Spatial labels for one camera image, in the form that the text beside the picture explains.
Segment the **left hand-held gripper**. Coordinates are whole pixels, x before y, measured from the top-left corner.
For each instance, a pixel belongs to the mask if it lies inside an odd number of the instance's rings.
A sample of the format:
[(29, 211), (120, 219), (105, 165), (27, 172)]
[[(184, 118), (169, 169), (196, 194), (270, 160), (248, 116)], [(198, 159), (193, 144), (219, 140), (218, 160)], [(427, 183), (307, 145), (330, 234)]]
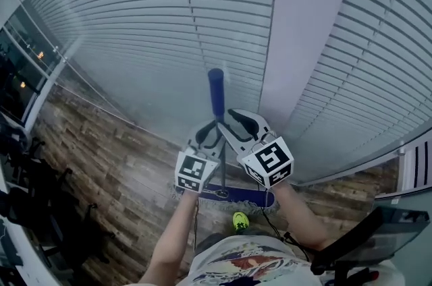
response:
[(186, 148), (178, 153), (175, 185), (200, 194), (220, 166), (224, 149), (225, 138), (218, 136), (215, 120), (194, 126), (186, 138)]

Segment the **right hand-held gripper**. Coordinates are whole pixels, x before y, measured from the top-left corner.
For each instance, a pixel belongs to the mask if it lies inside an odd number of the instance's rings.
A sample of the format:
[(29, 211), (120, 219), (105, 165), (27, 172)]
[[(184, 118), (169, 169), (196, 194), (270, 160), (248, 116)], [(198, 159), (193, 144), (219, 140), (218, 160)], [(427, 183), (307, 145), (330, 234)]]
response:
[(228, 109), (227, 113), (250, 137), (241, 138), (225, 123), (219, 122), (217, 127), (250, 177), (270, 189), (293, 174), (294, 157), (282, 137), (257, 143), (271, 130), (262, 116), (244, 109)]

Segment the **blue mop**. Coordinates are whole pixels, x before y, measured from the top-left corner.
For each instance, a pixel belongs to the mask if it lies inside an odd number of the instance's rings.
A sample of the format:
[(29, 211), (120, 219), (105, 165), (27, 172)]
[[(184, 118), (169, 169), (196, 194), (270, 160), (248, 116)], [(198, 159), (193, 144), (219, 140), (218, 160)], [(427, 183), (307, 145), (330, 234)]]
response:
[[(218, 124), (224, 122), (225, 99), (224, 99), (224, 73), (222, 69), (214, 68), (208, 72), (211, 105), (214, 118)], [(224, 137), (217, 127), (219, 137)], [(220, 166), (214, 173), (206, 188), (198, 194), (202, 199), (220, 202), (222, 205), (239, 203), (244, 211), (265, 210), (275, 205), (275, 196), (263, 189), (260, 184), (257, 189), (237, 188), (226, 185), (226, 147), (220, 156)], [(175, 190), (180, 193), (185, 191), (176, 186)]]

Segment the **person's left forearm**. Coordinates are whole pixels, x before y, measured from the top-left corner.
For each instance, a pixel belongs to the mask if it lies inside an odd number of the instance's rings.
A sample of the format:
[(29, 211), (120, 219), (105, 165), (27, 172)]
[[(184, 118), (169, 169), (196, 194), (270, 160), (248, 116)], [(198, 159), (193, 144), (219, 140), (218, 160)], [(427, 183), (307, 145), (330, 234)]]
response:
[(185, 190), (159, 238), (140, 284), (174, 286), (184, 257), (198, 193)]

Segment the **person's right forearm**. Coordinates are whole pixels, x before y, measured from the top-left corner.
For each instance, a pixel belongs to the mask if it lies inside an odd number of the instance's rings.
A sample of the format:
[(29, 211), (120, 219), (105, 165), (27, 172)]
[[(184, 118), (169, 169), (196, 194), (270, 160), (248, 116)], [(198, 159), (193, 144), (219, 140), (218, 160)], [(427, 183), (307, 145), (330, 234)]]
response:
[(286, 217), (288, 230), (293, 233), (298, 243), (318, 251), (333, 243), (324, 222), (288, 182), (279, 182), (272, 187), (272, 191)]

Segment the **wooden floor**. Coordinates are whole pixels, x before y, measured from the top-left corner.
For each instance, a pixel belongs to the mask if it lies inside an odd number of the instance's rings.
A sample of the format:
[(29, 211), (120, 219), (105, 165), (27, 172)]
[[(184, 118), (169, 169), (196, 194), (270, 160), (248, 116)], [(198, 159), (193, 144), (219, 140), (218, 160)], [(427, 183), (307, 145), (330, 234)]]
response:
[[(73, 173), (68, 185), (80, 207), (96, 203), (94, 218), (115, 237), (106, 243), (109, 264), (89, 258), (83, 269), (96, 285), (135, 283), (178, 204), (171, 195), (178, 147), (96, 108), (60, 86), (48, 94), (32, 135), (45, 141), (41, 156)], [(396, 190), (398, 160), (318, 185), (295, 187), (323, 220), (332, 238), (353, 228), (378, 194)], [(238, 209), (210, 208), (200, 200), (197, 243), (231, 233)]]

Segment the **person's right neon shoe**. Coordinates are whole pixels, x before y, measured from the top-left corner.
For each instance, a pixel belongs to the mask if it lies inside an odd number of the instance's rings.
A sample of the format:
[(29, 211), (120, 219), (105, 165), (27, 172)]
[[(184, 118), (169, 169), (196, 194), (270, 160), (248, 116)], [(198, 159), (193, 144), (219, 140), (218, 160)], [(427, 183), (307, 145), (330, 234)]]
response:
[(249, 228), (249, 219), (244, 212), (235, 212), (232, 217), (233, 226), (236, 231), (242, 231)]

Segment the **person's camouflage trousers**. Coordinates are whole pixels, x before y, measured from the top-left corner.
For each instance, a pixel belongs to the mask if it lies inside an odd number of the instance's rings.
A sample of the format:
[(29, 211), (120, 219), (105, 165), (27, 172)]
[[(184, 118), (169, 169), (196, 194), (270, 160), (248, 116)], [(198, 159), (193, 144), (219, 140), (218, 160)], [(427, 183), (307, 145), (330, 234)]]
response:
[[(243, 229), (243, 230), (235, 232), (234, 235), (265, 235), (265, 236), (269, 236), (269, 237), (276, 237), (276, 235), (274, 233), (269, 233), (269, 232), (263, 231), (261, 229), (255, 229), (255, 228)], [(221, 241), (222, 239), (225, 239), (227, 237), (228, 237), (228, 235), (224, 235), (222, 233), (212, 233), (208, 237), (203, 239), (198, 244), (198, 246), (206, 246), (206, 245), (212, 246), (212, 245), (216, 244), (218, 241)]]

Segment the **person's white printed t-shirt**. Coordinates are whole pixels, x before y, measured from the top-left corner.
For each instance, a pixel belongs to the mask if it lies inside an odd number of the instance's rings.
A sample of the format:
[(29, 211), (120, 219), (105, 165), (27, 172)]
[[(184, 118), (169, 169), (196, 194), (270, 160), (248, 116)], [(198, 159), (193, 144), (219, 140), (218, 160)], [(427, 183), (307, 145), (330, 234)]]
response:
[(311, 264), (278, 239), (234, 235), (194, 257), (178, 286), (325, 286), (333, 272), (314, 275)]

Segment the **wide white window blinds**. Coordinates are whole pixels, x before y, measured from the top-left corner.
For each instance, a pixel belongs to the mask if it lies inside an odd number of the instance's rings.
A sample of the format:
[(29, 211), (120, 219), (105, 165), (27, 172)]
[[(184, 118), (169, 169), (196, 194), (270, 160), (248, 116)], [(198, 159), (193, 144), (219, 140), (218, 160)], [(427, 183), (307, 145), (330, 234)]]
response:
[(63, 85), (148, 132), (181, 143), (211, 119), (214, 68), (227, 108), (259, 109), (274, 0), (21, 1), (70, 58)]

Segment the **narrow white window blinds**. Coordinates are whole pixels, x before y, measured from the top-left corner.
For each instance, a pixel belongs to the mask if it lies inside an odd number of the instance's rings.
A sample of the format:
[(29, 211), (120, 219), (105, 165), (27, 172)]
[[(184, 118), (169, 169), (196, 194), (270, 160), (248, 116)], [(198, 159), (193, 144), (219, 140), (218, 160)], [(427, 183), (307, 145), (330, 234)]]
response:
[(432, 128), (432, 0), (342, 0), (285, 139), (293, 180), (376, 159)]

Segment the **black body-worn device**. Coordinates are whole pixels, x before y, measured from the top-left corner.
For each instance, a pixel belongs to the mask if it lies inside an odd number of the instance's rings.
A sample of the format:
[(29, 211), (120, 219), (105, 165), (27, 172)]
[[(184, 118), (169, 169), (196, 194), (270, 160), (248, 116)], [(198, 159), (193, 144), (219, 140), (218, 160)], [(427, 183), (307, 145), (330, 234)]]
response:
[(376, 266), (394, 257), (429, 224), (426, 211), (378, 206), (355, 228), (317, 252), (310, 270), (314, 275), (333, 271), (332, 286), (363, 286), (376, 281)]

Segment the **frosted glass panel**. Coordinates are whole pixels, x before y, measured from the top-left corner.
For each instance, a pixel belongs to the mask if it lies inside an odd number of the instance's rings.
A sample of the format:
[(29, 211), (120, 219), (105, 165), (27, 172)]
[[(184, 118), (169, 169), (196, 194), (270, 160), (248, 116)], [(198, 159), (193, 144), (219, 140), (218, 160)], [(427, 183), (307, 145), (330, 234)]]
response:
[(389, 194), (388, 196), (376, 198), (373, 201), (372, 209), (378, 206), (427, 211), (432, 216), (432, 187), (405, 194), (393, 196)]

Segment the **black slatted rack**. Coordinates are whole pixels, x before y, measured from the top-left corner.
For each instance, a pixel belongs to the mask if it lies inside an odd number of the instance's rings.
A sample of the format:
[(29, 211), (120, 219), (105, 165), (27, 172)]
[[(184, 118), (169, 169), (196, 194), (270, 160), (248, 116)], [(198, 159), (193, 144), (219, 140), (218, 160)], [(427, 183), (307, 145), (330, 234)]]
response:
[(399, 172), (402, 191), (432, 186), (432, 140), (406, 151)]

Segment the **dark glass balcony door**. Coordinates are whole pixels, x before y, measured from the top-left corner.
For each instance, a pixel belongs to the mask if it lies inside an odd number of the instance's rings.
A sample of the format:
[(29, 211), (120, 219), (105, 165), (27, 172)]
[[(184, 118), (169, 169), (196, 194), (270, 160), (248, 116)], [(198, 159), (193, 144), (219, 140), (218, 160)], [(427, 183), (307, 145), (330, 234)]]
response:
[(62, 44), (37, 13), (19, 5), (0, 26), (0, 113), (25, 126), (60, 51)]

